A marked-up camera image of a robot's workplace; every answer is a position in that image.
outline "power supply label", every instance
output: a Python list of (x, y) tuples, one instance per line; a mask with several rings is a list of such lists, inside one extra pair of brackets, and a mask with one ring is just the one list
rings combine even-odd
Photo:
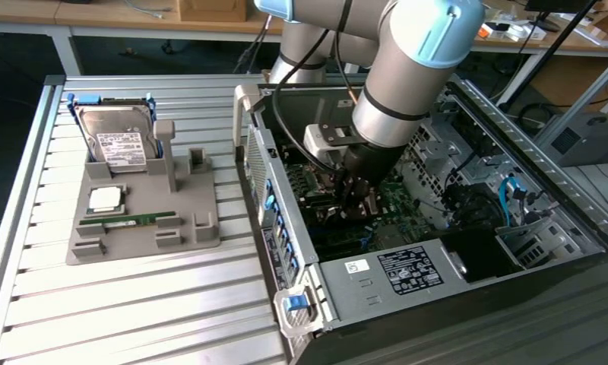
[(422, 246), (378, 255), (377, 259), (397, 295), (444, 284)]

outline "white sticker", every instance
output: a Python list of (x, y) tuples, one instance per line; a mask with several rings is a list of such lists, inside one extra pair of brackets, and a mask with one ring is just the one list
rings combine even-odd
[(97, 133), (97, 139), (109, 166), (145, 164), (139, 133)]
[(135, 221), (121, 221), (121, 222), (105, 223), (103, 227), (105, 228), (119, 228), (119, 227), (131, 227), (134, 225), (137, 225)]
[(366, 263), (366, 260), (357, 260), (357, 261), (350, 261), (344, 263), (344, 267), (346, 268), (346, 272), (349, 274), (354, 274), (361, 271), (369, 270), (369, 265)]
[(353, 105), (353, 102), (350, 99), (346, 100), (337, 100), (337, 107), (338, 108), (349, 108)]

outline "slotted aluminum surface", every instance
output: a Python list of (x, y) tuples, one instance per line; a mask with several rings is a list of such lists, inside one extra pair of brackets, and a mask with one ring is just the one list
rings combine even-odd
[(211, 156), (221, 245), (90, 265), (65, 265), (86, 148), (63, 106), (43, 160), (11, 301), (0, 337), (3, 364), (285, 363), (232, 154), (237, 84), (260, 77), (79, 77), (78, 97), (143, 97), (173, 119), (173, 150)]

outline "hard drive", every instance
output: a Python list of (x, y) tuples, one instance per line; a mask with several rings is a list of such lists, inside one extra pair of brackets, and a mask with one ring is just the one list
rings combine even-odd
[(147, 159), (161, 157), (153, 137), (153, 110), (146, 100), (98, 100), (71, 107), (90, 160), (113, 173), (145, 171)]

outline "blue drive bracket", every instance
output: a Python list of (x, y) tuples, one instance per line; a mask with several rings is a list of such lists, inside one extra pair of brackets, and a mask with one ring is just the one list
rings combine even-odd
[(94, 155), (91, 154), (90, 146), (87, 145), (87, 140), (85, 138), (85, 131), (82, 130), (74, 107), (77, 105), (98, 105), (101, 103), (101, 96), (86, 95), (86, 96), (81, 97), (81, 99), (86, 100), (85, 104), (79, 103), (78, 100), (75, 99), (75, 96), (71, 93), (69, 93), (67, 101), (65, 102), (65, 106), (67, 107), (69, 114), (71, 115), (71, 118), (73, 118), (73, 122), (75, 123), (75, 125), (78, 126), (78, 130), (81, 131), (82, 140), (85, 141), (85, 146), (87, 148), (87, 162), (95, 162), (97, 159), (95, 159)]
[[(150, 111), (150, 125), (154, 125), (154, 122), (157, 121), (157, 104), (154, 102), (153, 97), (150, 96), (150, 93), (145, 93), (145, 103), (149, 106), (149, 111)], [(158, 141), (158, 158), (162, 158), (163, 156), (163, 149), (162, 149), (162, 143)]]

